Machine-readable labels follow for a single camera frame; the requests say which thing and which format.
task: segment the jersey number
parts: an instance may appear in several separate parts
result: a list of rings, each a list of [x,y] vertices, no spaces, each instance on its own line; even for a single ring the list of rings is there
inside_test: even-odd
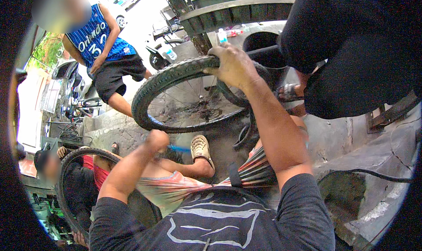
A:
[[[106,34],[103,34],[101,36],[100,43],[101,44],[105,43],[106,40],[107,40],[107,36],[106,36]],[[89,51],[91,51],[92,54],[94,54],[95,52],[98,52],[98,55],[94,58],[98,58],[101,55],[101,49],[97,48],[97,45],[95,43],[92,44],[92,46],[89,48]]]

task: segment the red shorts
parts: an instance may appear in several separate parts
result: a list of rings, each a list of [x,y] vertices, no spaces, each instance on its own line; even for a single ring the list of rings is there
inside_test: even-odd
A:
[[[95,166],[92,163],[92,156],[84,155],[82,156],[84,159],[84,167],[87,167],[88,169],[91,169],[94,171],[94,181],[95,185],[97,185],[98,190],[101,189],[101,186],[103,185],[105,179],[107,178],[109,172],[106,170],[103,170],[100,167]]]

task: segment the car wheel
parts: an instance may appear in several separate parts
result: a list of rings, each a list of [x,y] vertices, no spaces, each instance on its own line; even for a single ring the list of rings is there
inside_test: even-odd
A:
[[[116,22],[120,27],[120,31],[122,31],[124,29],[124,27],[126,26],[127,22],[124,19],[123,15],[119,15],[118,17],[116,17]]]

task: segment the tree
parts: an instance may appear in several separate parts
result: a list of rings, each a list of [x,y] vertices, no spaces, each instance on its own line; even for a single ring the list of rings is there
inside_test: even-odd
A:
[[[32,52],[32,56],[29,59],[27,66],[42,69],[47,69],[47,67],[51,70],[54,69],[57,64],[57,60],[59,59],[57,53],[59,53],[60,49],[63,47],[62,38],[62,34],[47,32]]]

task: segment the pinstriped jersey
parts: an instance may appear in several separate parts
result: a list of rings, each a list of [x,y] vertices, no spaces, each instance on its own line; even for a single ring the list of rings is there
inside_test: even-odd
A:
[[[95,59],[103,52],[110,34],[110,29],[98,4],[94,4],[91,8],[92,15],[88,23],[81,29],[66,34],[81,53],[88,68],[92,67]],[[124,55],[131,54],[136,54],[134,47],[118,37],[105,60],[118,60]]]

